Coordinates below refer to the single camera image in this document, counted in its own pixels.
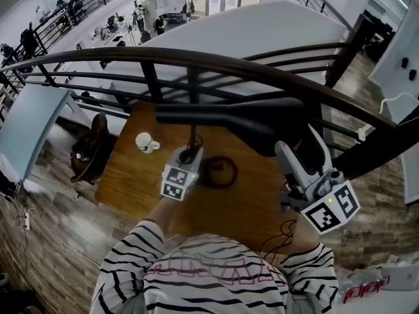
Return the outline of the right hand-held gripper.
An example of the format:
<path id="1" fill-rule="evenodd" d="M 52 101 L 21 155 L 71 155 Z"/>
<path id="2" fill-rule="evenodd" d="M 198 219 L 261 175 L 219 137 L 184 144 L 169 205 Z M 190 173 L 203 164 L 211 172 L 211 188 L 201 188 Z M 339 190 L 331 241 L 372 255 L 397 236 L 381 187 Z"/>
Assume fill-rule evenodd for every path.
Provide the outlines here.
<path id="1" fill-rule="evenodd" d="M 310 175 L 322 175 L 308 186 L 308 173 L 283 141 L 274 150 L 291 188 L 282 192 L 282 211 L 301 214 L 318 234 L 324 235 L 347 224 L 360 210 L 352 184 L 333 168 L 330 152 L 320 134 L 309 124 L 306 138 Z"/>

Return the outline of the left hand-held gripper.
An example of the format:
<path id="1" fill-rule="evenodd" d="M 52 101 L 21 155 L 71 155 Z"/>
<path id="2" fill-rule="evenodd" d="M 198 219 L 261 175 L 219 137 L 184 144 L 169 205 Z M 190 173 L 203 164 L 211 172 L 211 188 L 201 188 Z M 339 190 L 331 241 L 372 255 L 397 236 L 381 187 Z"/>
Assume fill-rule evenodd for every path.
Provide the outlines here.
<path id="1" fill-rule="evenodd" d="M 181 155 L 191 151 L 187 145 L 174 150 L 162 172 L 160 195 L 177 201 L 183 201 L 199 179 L 200 163 L 204 148 L 199 147 L 192 160 L 181 160 Z"/>

